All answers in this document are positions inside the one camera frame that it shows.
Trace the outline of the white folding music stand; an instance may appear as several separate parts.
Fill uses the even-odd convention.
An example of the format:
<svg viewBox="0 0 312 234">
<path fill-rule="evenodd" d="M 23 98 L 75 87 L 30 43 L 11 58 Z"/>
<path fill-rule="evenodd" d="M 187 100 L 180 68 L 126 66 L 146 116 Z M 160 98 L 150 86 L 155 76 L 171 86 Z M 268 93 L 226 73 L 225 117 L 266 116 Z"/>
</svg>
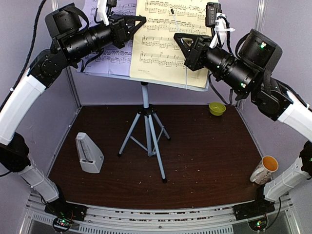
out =
<svg viewBox="0 0 312 234">
<path fill-rule="evenodd" d="M 102 48 L 98 48 L 96 50 L 96 52 L 90 52 L 90 53 L 94 53 L 94 56 L 92 57 L 94 60 L 96 60 L 97 57 L 100 57 L 103 52 L 105 51 L 104 49 L 110 49 L 109 47 L 112 47 L 113 44 L 107 44 L 104 46 L 102 46 Z M 113 46 L 112 48 L 113 50 L 111 50 L 112 52 L 122 52 L 123 49 L 118 49 L 115 48 L 115 46 Z M 205 87 L 201 88 L 201 87 L 196 87 L 196 86 L 191 86 L 188 85 L 187 82 L 187 78 L 188 78 L 188 70 L 187 68 L 185 68 L 186 70 L 186 77 L 185 77 L 185 84 L 173 84 L 173 83 L 168 83 L 168 82 L 160 82 L 160 81 L 155 81 L 155 83 L 158 84 L 162 84 L 162 85 L 169 85 L 169 86 L 176 86 L 178 88 L 184 88 L 186 90 L 193 90 L 193 91 L 207 91 L 209 84 L 208 84 L 208 74 L 206 74 L 205 76 Z M 157 161 L 158 161 L 158 165 L 159 165 L 159 169 L 160 169 L 160 173 L 161 173 L 161 178 L 162 178 L 162 182 L 166 183 L 167 182 L 167 178 L 165 175 L 165 171 L 163 168 L 163 164 L 162 164 L 162 159 L 161 159 L 161 155 L 160 155 L 160 149 L 158 146 L 158 141 L 160 140 L 161 136 L 164 134 L 165 137 L 167 138 L 167 140 L 171 140 L 171 137 L 169 136 L 168 132 L 165 129 L 165 126 L 162 124 L 161 120 L 159 119 L 157 113 L 156 113 L 156 109 L 154 108 L 154 106 L 152 104 L 149 103 L 149 95 L 148 95 L 148 81 L 152 81 L 152 80 L 143 80 L 143 79 L 136 79 L 136 81 L 140 81 L 141 82 L 141 90 L 142 90 L 142 97 L 143 97 L 143 105 L 142 107 L 137 111 L 137 114 L 135 116 L 135 119 L 132 122 L 132 125 L 123 141 L 123 144 L 118 152 L 118 157 L 121 157 L 125 146 L 127 145 L 129 139 L 133 140 L 137 145 L 139 145 L 143 150 L 145 150 L 147 152 L 147 156 L 156 156 L 157 157 Z M 138 120 L 140 119 L 140 117 L 144 118 L 144 123 L 145 123 L 145 132 L 146 132 L 146 142 L 147 142 L 147 146 L 145 147 L 141 142 L 139 142 L 137 139 L 135 139 L 132 136 L 133 130 L 135 129 L 135 126 L 138 122 Z M 158 123 L 159 127 L 160 127 L 160 133 L 157 135 L 157 132 L 155 131 L 155 127 L 154 127 L 154 122 L 153 119 L 155 119 L 156 123 Z"/>
</svg>

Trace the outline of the yellow sheet music page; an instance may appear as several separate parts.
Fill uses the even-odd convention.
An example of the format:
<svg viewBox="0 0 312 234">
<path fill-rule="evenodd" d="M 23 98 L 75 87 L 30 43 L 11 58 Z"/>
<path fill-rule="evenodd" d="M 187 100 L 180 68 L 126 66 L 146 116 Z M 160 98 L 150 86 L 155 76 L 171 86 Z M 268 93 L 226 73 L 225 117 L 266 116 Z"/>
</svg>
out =
<svg viewBox="0 0 312 234">
<path fill-rule="evenodd" d="M 136 14 L 147 21 L 134 35 L 130 77 L 205 88 L 208 71 L 193 72 L 184 66 L 174 34 L 210 35 L 206 4 L 205 0 L 137 1 Z"/>
</svg>

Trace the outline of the purple sheet music page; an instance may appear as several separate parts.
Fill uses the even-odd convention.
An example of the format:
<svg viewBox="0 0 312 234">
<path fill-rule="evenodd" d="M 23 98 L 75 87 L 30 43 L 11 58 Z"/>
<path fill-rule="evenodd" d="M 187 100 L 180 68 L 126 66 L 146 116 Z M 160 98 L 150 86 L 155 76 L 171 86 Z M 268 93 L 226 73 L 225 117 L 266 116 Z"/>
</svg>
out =
<svg viewBox="0 0 312 234">
<path fill-rule="evenodd" d="M 88 17 L 90 26 L 95 26 L 94 14 L 97 7 L 97 0 L 85 0 L 82 11 Z M 137 1 L 136 0 L 117 0 L 117 6 L 112 12 L 118 15 L 135 15 Z M 103 54 L 96 60 L 89 63 L 84 69 L 84 73 L 110 74 L 129 76 L 133 41 L 129 40 L 125 43 L 125 47 L 117 49 L 113 45 L 106 46 Z M 83 58 L 86 62 L 94 57 L 97 53 L 92 53 Z"/>
</svg>

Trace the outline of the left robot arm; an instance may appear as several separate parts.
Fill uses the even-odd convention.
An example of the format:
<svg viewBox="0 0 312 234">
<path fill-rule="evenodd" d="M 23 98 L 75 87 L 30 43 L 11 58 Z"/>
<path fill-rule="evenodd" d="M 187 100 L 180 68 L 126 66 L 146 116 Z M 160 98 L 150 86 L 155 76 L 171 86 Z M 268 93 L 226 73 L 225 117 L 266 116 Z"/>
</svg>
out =
<svg viewBox="0 0 312 234">
<path fill-rule="evenodd" d="M 111 13 L 114 4 L 105 0 L 97 3 L 100 21 L 95 26 L 82 25 L 88 17 L 73 3 L 45 17 L 52 45 L 33 61 L 27 61 L 16 83 L 0 107 L 0 162 L 10 172 L 20 175 L 36 190 L 52 211 L 59 216 L 70 212 L 70 205 L 55 183 L 31 161 L 29 148 L 17 128 L 35 100 L 59 77 L 62 70 L 79 68 L 80 61 L 91 53 L 101 55 L 113 45 L 125 43 L 145 24 L 144 16 Z"/>
</svg>

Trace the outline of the white metronome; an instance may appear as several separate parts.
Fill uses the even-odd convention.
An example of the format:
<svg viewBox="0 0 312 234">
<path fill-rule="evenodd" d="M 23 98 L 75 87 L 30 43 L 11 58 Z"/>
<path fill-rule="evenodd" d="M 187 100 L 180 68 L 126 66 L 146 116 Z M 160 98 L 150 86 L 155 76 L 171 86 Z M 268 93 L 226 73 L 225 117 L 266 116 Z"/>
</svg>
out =
<svg viewBox="0 0 312 234">
<path fill-rule="evenodd" d="M 99 174 L 104 162 L 101 149 L 84 132 L 77 134 L 76 147 L 82 170 L 91 174 Z"/>
</svg>

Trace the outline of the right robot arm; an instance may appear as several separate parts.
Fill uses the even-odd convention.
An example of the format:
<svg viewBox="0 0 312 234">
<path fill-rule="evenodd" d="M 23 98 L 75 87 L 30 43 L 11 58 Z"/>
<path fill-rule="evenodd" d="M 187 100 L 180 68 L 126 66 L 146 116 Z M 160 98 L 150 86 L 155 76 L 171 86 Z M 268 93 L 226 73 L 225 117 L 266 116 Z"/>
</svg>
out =
<svg viewBox="0 0 312 234">
<path fill-rule="evenodd" d="M 250 97 L 259 111 L 284 123 L 307 139 L 295 162 L 273 181 L 260 189 L 250 204 L 254 215 L 262 214 L 269 203 L 312 175 L 312 111 L 287 84 L 272 77 L 281 56 L 281 47 L 262 33 L 251 30 L 237 44 L 235 53 L 221 46 L 210 47 L 210 36 L 176 33 L 185 66 L 192 71 L 206 68 L 210 76 L 228 84 L 236 99 Z"/>
</svg>

